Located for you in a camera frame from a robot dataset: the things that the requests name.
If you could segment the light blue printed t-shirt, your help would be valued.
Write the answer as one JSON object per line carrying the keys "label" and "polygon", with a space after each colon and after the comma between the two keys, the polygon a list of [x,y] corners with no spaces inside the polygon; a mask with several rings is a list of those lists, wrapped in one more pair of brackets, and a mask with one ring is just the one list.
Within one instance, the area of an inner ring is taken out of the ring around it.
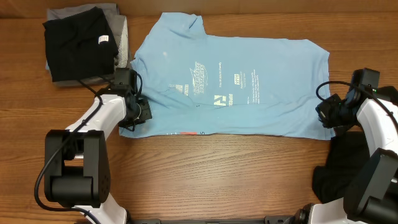
{"label": "light blue printed t-shirt", "polygon": [[264,134],[329,140],[315,110],[329,90],[326,50],[310,40],[218,37],[201,16],[165,12],[131,65],[152,118],[120,135]]}

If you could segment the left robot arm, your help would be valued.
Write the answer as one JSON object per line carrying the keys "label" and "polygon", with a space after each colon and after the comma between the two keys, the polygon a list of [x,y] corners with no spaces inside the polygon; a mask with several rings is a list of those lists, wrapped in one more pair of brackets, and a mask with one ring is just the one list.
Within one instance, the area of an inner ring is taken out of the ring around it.
{"label": "left robot arm", "polygon": [[106,90],[78,121],[49,131],[42,174],[46,199],[78,210],[91,223],[130,223],[130,213],[110,193],[106,140],[114,127],[132,128],[151,117],[146,99]]}

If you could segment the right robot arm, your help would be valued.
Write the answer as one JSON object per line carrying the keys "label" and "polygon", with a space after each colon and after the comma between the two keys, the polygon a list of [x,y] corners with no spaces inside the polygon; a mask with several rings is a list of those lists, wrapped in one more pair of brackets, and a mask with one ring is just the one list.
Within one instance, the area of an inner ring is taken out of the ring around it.
{"label": "right robot arm", "polygon": [[350,88],[316,111],[324,127],[339,129],[313,177],[321,203],[286,223],[397,223],[397,90]]}

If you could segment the black crumpled garment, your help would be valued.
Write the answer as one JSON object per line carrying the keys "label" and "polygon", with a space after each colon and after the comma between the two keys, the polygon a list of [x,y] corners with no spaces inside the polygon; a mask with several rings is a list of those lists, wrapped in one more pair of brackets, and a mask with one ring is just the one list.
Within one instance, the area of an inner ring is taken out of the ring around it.
{"label": "black crumpled garment", "polygon": [[369,158],[363,132],[349,131],[333,137],[325,165],[313,170],[312,190],[319,201],[328,203],[344,197],[346,188]]}

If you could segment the folded black garment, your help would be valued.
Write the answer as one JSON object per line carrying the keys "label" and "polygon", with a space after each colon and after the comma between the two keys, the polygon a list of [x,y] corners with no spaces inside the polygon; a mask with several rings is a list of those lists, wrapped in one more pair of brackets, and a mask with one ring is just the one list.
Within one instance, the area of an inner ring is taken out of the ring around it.
{"label": "folded black garment", "polygon": [[43,23],[45,54],[53,82],[114,72],[118,46],[102,9]]}

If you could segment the folded grey garment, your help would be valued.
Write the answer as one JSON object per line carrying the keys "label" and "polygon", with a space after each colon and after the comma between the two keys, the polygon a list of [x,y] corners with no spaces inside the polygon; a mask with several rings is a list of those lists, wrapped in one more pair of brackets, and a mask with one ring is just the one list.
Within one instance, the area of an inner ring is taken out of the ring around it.
{"label": "folded grey garment", "polygon": [[[84,4],[81,6],[75,7],[66,7],[63,9],[47,9],[47,21],[54,20],[54,19],[63,19],[69,16],[73,16],[75,14],[79,14],[84,11],[88,11],[94,7],[98,7],[103,10],[108,24],[112,30],[114,39],[118,46],[118,56],[115,59],[114,63],[114,70],[116,68],[127,68],[128,62],[130,60],[130,53],[129,53],[129,41],[128,41],[128,25],[127,25],[127,18],[124,15],[119,13],[119,8],[115,3],[98,3],[98,4]],[[50,69],[47,64],[46,59],[46,70],[49,71]],[[102,78],[112,79],[114,77],[114,72],[109,75],[103,76],[95,76],[92,78],[82,79],[81,81],[85,83],[101,83],[103,80]],[[53,82],[59,86],[73,86],[77,85],[79,80],[72,80],[72,81],[62,81],[62,82]]]}

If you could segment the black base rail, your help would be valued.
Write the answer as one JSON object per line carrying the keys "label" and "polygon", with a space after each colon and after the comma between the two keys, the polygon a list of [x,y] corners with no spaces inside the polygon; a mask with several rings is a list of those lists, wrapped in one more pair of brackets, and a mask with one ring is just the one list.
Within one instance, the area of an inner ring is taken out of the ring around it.
{"label": "black base rail", "polygon": [[294,222],[294,216],[266,216],[255,219],[207,219],[207,220],[160,220],[145,219],[133,220],[127,219],[128,224],[289,224]]}

